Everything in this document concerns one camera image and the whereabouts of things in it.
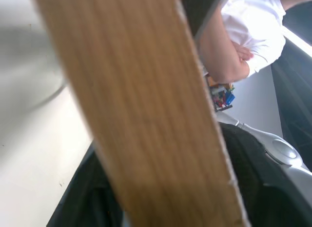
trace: white wall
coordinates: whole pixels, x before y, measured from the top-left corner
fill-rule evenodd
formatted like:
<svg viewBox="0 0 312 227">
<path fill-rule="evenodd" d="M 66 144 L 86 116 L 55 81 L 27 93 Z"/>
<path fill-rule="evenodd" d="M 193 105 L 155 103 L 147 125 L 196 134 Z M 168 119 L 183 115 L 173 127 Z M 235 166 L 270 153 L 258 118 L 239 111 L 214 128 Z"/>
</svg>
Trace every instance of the white wall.
<svg viewBox="0 0 312 227">
<path fill-rule="evenodd" d="M 226 111 L 254 128 L 283 136 L 271 67 L 234 84 L 233 108 Z"/>
<path fill-rule="evenodd" d="M 31 0 L 0 0 L 0 227 L 46 226 L 92 140 L 68 88 L 22 111 L 62 80 L 39 22 Z"/>
</svg>

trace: hand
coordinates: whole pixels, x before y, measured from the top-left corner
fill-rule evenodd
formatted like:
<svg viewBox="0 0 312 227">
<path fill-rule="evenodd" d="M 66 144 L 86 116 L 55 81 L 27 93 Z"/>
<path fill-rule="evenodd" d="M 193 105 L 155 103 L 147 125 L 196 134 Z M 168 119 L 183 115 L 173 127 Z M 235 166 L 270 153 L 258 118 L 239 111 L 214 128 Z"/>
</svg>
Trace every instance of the hand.
<svg viewBox="0 0 312 227">
<path fill-rule="evenodd" d="M 232 43 L 239 56 L 240 61 L 243 61 L 243 60 L 248 61 L 252 57 L 254 57 L 254 55 L 250 52 L 248 48 L 245 48 L 244 46 L 241 46 L 234 41 Z"/>
</svg>

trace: white floor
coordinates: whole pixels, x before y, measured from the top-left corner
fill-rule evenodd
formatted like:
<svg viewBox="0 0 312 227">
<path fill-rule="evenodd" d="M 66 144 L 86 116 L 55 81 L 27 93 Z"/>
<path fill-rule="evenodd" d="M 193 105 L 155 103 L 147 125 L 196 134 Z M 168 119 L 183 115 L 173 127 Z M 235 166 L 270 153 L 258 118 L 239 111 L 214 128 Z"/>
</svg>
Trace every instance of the white floor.
<svg viewBox="0 0 312 227">
<path fill-rule="evenodd" d="M 70 91 L 0 143 L 0 226 L 46 226 L 91 137 Z"/>
</svg>

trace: wood grain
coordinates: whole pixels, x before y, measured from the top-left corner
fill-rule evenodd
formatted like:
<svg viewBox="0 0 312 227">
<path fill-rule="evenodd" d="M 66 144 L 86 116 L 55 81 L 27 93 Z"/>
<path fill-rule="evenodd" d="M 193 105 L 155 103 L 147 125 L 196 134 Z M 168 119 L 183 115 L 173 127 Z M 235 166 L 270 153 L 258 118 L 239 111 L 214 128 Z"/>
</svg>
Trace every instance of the wood grain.
<svg viewBox="0 0 312 227">
<path fill-rule="evenodd" d="M 243 226 L 176 0 L 37 0 L 133 226 Z"/>
</svg>

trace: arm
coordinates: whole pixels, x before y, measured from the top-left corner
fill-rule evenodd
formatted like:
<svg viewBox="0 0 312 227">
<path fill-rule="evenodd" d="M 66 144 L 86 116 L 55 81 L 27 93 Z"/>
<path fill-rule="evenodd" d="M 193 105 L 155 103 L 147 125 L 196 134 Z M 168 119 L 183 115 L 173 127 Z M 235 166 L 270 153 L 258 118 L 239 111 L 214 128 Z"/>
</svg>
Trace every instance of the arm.
<svg viewBox="0 0 312 227">
<path fill-rule="evenodd" d="M 238 57 L 239 57 L 239 60 L 240 61 L 248 61 L 250 60 L 251 58 L 254 57 L 254 55 L 250 52 L 250 49 L 240 45 L 240 44 L 237 44 L 236 42 L 232 41 L 232 44 L 238 54 Z"/>
<path fill-rule="evenodd" d="M 216 9 L 200 37 L 199 53 L 216 82 L 236 82 L 249 75 L 249 66 L 240 60 L 225 30 L 220 7 Z"/>
</svg>

